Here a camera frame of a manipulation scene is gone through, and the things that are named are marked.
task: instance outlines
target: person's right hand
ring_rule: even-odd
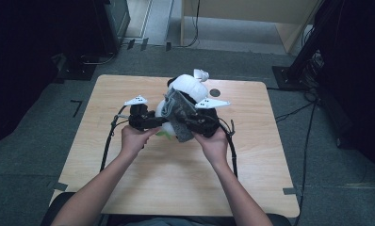
[[[226,161],[228,140],[221,128],[218,128],[213,137],[210,138],[196,133],[193,133],[193,136],[202,145],[204,155],[213,167],[228,164]]]
[[[122,153],[130,153],[137,156],[139,151],[147,143],[149,137],[160,130],[160,127],[139,131],[130,125],[125,125],[122,129]]]

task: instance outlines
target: person's left hand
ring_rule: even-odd
[[[137,156],[139,151],[147,143],[149,137],[160,130],[160,127],[139,131],[130,125],[122,129],[122,153],[130,153]]]

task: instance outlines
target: table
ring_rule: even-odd
[[[290,53],[322,0],[203,0],[199,17],[276,23],[285,50]],[[196,17],[198,0],[182,1],[181,45],[185,16]]]
[[[77,191],[100,170],[106,137],[114,115],[125,101],[142,95],[149,110],[167,92],[166,77],[101,75],[75,135],[59,182]],[[219,117],[234,120],[239,181],[267,213],[294,218],[299,214],[285,153],[278,134],[266,87],[260,82],[209,79],[208,90],[218,89],[231,105],[218,108]],[[123,112],[129,115],[129,107]],[[118,126],[107,163],[121,148]],[[231,153],[228,161],[232,167]],[[53,198],[60,191],[55,191]],[[115,188],[103,213],[232,216],[216,173],[196,140],[152,136]]]

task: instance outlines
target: finger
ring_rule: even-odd
[[[156,128],[154,128],[154,129],[148,129],[148,130],[146,130],[146,131],[144,132],[144,134],[145,134],[147,137],[150,137],[151,135],[158,133],[158,131],[160,131],[160,129],[161,129],[160,127],[156,127]]]

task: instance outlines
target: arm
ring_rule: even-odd
[[[220,179],[236,225],[272,225],[268,216],[229,168],[226,161],[228,142],[223,131],[219,128],[211,138],[199,134],[194,134],[194,136],[202,145],[205,157]]]
[[[52,225],[91,225],[149,136],[156,132],[158,129],[140,132],[126,125],[119,155],[64,204]]]

